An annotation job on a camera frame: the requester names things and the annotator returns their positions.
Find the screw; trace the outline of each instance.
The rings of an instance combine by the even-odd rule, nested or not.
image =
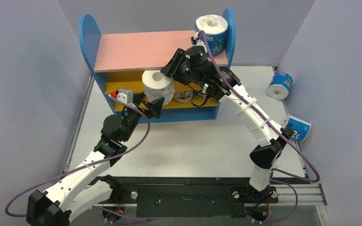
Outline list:
[[[138,192],[131,192],[131,198],[136,199],[138,197]]]

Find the robotic arm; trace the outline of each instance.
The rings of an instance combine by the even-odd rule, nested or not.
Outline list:
[[[177,49],[170,62],[162,68],[161,73],[184,85],[190,83],[199,85],[201,90],[197,92],[207,94],[206,100],[211,97],[215,98],[222,105],[235,112],[236,116],[243,121],[259,144],[250,154],[255,167],[249,184],[256,191],[261,192],[269,186],[272,168],[286,142],[267,125],[267,121],[271,121],[271,119],[257,105],[256,98],[251,97],[246,92],[239,78],[226,67],[220,68],[220,71],[227,82],[249,104],[245,104],[235,93],[230,91],[218,75],[213,63],[207,60],[206,49],[201,45],[193,46],[186,51]],[[266,120],[263,120],[251,106],[264,113]],[[292,136],[293,130],[291,128],[284,129],[274,121],[271,121],[271,124],[288,139]]]
[[[143,100],[144,93],[133,95],[131,90],[121,89],[114,94],[120,102],[131,105],[148,118],[159,118],[164,97],[153,102]],[[146,109],[139,108],[143,103]],[[123,109],[122,117],[108,116],[103,122],[101,140],[94,150],[78,166],[85,167],[46,189],[44,192],[35,190],[28,198],[26,221],[32,226],[68,226],[78,215],[93,205],[109,198],[116,201],[121,191],[121,185],[112,177],[102,177],[89,188],[85,187],[101,173],[112,167],[121,157],[109,161],[106,158],[124,153],[127,147],[120,142],[126,142],[132,135],[141,119],[141,115],[128,108]]]

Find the blue packaging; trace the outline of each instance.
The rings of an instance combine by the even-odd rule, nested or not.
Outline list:
[[[204,30],[207,44],[213,56],[217,56],[224,51],[224,44],[227,39],[227,21],[217,15],[206,15],[199,17],[195,22],[195,31]]]
[[[288,96],[292,82],[293,79],[289,74],[277,73],[271,79],[267,94],[276,100],[283,100]]]
[[[310,128],[312,127],[310,122],[299,119],[293,115],[288,115],[284,122],[284,125],[286,125],[285,127],[291,127],[294,131],[290,140],[298,143],[304,141],[307,134],[310,132]]]

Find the white table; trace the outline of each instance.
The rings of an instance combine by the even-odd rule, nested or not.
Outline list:
[[[286,116],[282,101],[267,96],[266,88],[274,75],[271,67],[235,66],[248,93],[276,122]],[[103,120],[112,114],[97,84],[94,84],[82,126],[75,144],[70,169],[74,169],[100,140]],[[146,132],[140,124],[129,148]],[[102,175],[123,177],[251,177],[250,152],[257,146],[254,136],[233,112],[221,106],[216,120],[152,123],[151,131],[137,149],[123,156]],[[289,146],[277,164],[280,169],[304,176],[298,154]],[[274,177],[288,177],[278,172]]]

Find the gray wall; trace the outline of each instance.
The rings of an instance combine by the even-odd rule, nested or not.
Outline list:
[[[0,226],[25,225],[6,203],[63,169],[88,79],[56,1],[0,0]],[[26,200],[12,212],[25,213]]]
[[[74,31],[91,14],[102,33],[193,30],[196,18],[233,8],[234,65],[278,66],[314,0],[58,0]]]
[[[332,225],[362,225],[362,1],[317,0],[279,71],[295,79],[289,111],[313,123],[301,148]]]

